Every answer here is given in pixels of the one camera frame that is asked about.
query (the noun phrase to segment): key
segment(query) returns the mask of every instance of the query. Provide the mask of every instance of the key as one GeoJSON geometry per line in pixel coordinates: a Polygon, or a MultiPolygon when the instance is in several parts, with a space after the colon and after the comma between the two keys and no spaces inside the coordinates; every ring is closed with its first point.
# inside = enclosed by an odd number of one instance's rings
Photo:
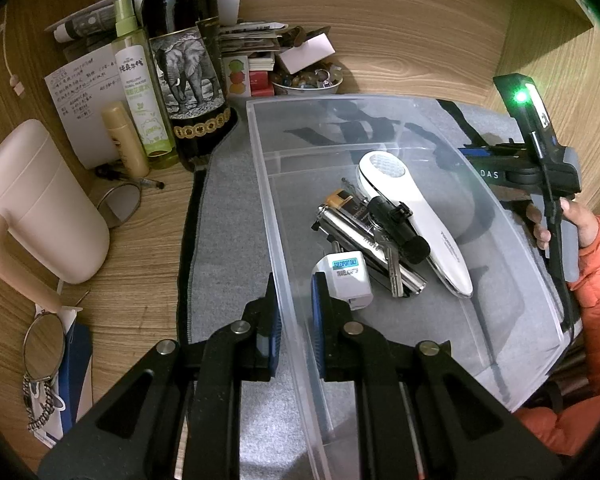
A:
{"type": "Polygon", "coordinates": [[[374,239],[384,250],[387,269],[389,270],[389,282],[391,283],[391,295],[394,298],[401,298],[404,295],[402,286],[402,275],[400,273],[400,253],[394,241],[382,229],[374,228],[374,239]]]}

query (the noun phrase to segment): silver tube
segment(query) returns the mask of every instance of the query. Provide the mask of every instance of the silver tube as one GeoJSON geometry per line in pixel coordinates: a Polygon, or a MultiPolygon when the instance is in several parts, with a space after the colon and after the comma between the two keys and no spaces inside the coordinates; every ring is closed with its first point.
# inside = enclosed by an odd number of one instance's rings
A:
{"type": "MultiPolygon", "coordinates": [[[[337,209],[322,204],[318,208],[318,222],[324,222],[327,226],[333,228],[341,236],[350,240],[359,251],[362,251],[363,254],[374,260],[383,269],[388,270],[388,264],[382,247],[367,232],[350,222],[337,209]]],[[[422,276],[417,272],[405,268],[403,265],[400,265],[400,275],[404,286],[413,294],[420,294],[427,285],[426,280],[422,276]]]]}

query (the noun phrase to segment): hand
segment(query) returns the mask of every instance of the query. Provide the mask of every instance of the hand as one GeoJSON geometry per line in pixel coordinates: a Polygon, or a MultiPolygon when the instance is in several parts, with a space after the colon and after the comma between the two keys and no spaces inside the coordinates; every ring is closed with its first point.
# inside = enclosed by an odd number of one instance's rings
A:
{"type": "MultiPolygon", "coordinates": [[[[560,199],[564,218],[569,220],[578,228],[578,244],[580,247],[590,246],[598,236],[598,219],[596,216],[582,204],[571,202],[566,198],[560,199]]],[[[545,250],[549,247],[551,233],[540,225],[542,214],[536,206],[529,204],[526,208],[526,216],[534,222],[534,236],[538,247],[545,250]]]]}

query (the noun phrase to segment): bowl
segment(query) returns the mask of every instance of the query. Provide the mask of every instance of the bowl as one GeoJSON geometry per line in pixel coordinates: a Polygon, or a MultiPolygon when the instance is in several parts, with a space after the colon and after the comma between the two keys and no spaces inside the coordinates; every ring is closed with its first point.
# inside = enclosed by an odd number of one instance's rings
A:
{"type": "Polygon", "coordinates": [[[313,96],[313,95],[330,95],[338,92],[338,88],[342,83],[340,79],[335,85],[327,86],[325,88],[293,88],[291,86],[282,86],[278,83],[271,83],[273,85],[273,91],[275,95],[295,95],[295,96],[313,96]]]}

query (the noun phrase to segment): orange jacket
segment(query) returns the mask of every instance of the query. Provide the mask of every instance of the orange jacket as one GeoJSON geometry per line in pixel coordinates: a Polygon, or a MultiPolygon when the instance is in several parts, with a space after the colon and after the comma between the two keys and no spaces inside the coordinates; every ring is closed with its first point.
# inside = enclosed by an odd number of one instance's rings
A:
{"type": "Polygon", "coordinates": [[[549,408],[520,408],[516,416],[549,449],[574,455],[600,421],[600,227],[596,240],[580,250],[580,279],[570,283],[582,308],[589,384],[597,394],[556,415],[549,408]]]}

